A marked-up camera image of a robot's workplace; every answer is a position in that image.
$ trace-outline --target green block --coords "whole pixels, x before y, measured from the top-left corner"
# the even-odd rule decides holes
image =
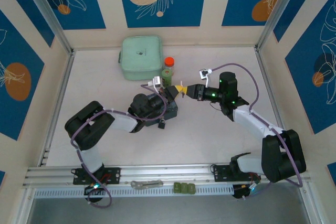
[[[188,184],[187,183],[181,183],[181,193],[183,193],[183,194],[188,193]]]
[[[196,193],[196,186],[195,184],[188,184],[188,193],[195,194]]]
[[[174,193],[180,194],[181,193],[181,183],[175,182],[174,183]]]

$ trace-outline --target plastic container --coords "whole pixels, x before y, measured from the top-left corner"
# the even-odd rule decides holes
[[[163,69],[161,76],[162,76],[162,85],[166,88],[172,85],[172,75],[173,72],[170,69]]]
[[[174,74],[175,60],[173,57],[167,57],[164,59],[164,69],[170,69]]]
[[[162,42],[158,36],[126,38],[119,54],[125,79],[150,80],[163,69]]]

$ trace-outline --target green lunch box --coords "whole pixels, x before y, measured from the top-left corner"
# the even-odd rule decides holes
[[[122,42],[119,63],[127,80],[150,80],[163,68],[162,42],[158,36],[128,37]]]

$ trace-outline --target white floor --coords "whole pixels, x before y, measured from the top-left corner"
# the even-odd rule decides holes
[[[68,119],[93,100],[106,108],[126,111],[138,93],[149,94],[140,87],[145,81],[126,81],[118,64],[119,49],[78,51],[62,103],[47,166],[79,166],[80,162],[64,130]],[[175,58],[173,84],[184,86],[204,83],[198,71],[235,62],[247,67],[255,76],[260,98],[254,109],[271,123],[276,123],[253,48],[165,47],[164,55]],[[239,95],[253,102],[256,90],[249,75],[238,67],[226,67],[212,74],[212,87],[218,87],[221,72],[236,73]],[[254,139],[243,127],[231,122],[209,102],[189,97],[176,99],[179,112],[166,122],[140,132],[108,130],[98,143],[106,165],[199,164],[229,162],[234,155],[254,151],[261,140]]]

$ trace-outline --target red lid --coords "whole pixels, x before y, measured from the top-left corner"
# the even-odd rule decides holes
[[[164,59],[164,64],[169,68],[174,66],[174,58],[172,58],[172,57],[165,58]]]

